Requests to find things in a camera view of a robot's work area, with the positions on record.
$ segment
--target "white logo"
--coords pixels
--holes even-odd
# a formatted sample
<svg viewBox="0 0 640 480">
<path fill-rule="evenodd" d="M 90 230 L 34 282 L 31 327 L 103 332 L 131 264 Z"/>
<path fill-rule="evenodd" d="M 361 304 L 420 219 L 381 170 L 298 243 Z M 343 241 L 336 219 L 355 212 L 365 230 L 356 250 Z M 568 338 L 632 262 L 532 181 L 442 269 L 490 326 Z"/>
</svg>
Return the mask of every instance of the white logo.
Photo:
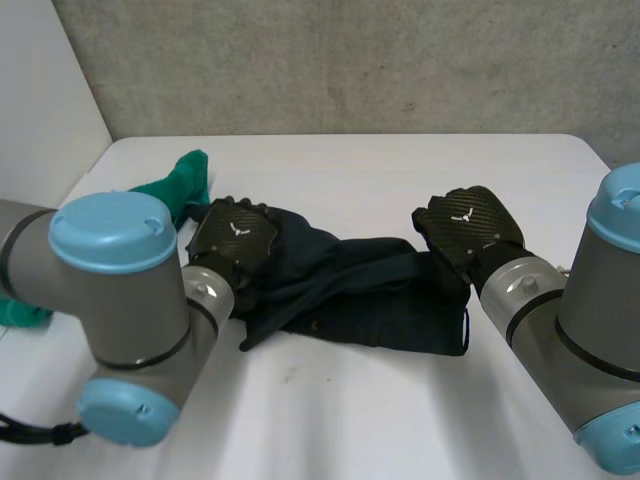
<svg viewBox="0 0 640 480">
<path fill-rule="evenodd" d="M 231 227 L 231 230 L 233 230 L 233 233 L 236 234 L 236 237 L 238 235 L 246 235 L 247 233 L 251 233 L 251 230 L 239 230 L 236 228 L 236 226 L 233 224 L 233 222 L 231 222 L 229 224 L 229 226 Z"/>
<path fill-rule="evenodd" d="M 451 217 L 451 220 L 457 220 L 459 222 L 465 221 L 469 223 L 469 219 L 471 218 L 471 215 L 473 215 L 473 207 L 469 209 L 469 213 L 467 213 L 466 215 L 463 215 L 461 217 Z"/>
</svg>

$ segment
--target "white wall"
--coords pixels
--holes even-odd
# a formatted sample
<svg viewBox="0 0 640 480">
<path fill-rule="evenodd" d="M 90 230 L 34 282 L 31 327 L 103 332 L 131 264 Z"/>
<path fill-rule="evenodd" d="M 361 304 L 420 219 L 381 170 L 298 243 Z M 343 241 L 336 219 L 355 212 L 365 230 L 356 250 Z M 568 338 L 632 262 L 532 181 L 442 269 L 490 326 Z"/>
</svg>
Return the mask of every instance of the white wall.
<svg viewBox="0 0 640 480">
<path fill-rule="evenodd" d="M 0 197 L 57 206 L 111 137 L 49 0 L 0 0 Z"/>
</svg>

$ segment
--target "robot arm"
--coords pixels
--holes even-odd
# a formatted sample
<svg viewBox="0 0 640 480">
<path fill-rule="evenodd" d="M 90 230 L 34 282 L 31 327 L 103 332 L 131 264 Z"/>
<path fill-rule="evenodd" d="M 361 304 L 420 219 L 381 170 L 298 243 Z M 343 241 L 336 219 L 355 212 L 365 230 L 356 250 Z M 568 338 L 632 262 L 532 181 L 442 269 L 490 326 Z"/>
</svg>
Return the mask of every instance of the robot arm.
<svg viewBox="0 0 640 480">
<path fill-rule="evenodd" d="M 413 219 L 443 265 L 474 285 L 575 441 L 605 470 L 640 471 L 640 164 L 602 182 L 568 280 L 524 248 L 484 187 L 434 197 Z"/>
<path fill-rule="evenodd" d="M 211 232 L 230 222 L 257 235 Z M 235 288 L 276 234 L 265 208 L 216 201 L 181 269 L 169 212 L 153 197 L 102 193 L 59 211 L 0 200 L 0 295 L 77 316 L 98 364 L 77 402 L 82 425 L 151 446 L 177 419 Z"/>
</svg>

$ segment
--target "black cable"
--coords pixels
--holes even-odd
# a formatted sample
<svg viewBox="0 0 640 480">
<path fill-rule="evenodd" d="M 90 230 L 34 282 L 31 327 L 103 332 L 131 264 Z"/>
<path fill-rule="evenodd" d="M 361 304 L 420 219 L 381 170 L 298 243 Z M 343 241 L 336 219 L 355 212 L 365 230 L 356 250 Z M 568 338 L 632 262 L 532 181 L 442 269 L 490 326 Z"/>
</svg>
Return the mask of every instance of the black cable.
<svg viewBox="0 0 640 480">
<path fill-rule="evenodd" d="M 89 432 L 79 423 L 63 423 L 53 428 L 38 427 L 19 422 L 0 413 L 0 441 L 17 445 L 68 445 Z"/>
</svg>

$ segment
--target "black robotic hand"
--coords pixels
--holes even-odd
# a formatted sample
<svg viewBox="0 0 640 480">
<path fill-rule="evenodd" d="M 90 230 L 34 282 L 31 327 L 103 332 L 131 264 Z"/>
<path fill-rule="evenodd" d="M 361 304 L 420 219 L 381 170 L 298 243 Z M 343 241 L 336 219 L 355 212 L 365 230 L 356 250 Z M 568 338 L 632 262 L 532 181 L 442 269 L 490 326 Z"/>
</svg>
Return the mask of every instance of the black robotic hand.
<svg viewBox="0 0 640 480">
<path fill-rule="evenodd" d="M 269 258 L 279 232 L 269 208 L 247 198 L 217 199 L 195 219 L 200 226 L 188 247 L 189 264 L 213 270 L 234 291 L 244 287 Z"/>
<path fill-rule="evenodd" d="M 478 290 L 500 266 L 532 255 L 524 249 L 516 221 L 485 187 L 431 197 L 429 206 L 418 208 L 412 218 L 429 250 Z"/>
</svg>

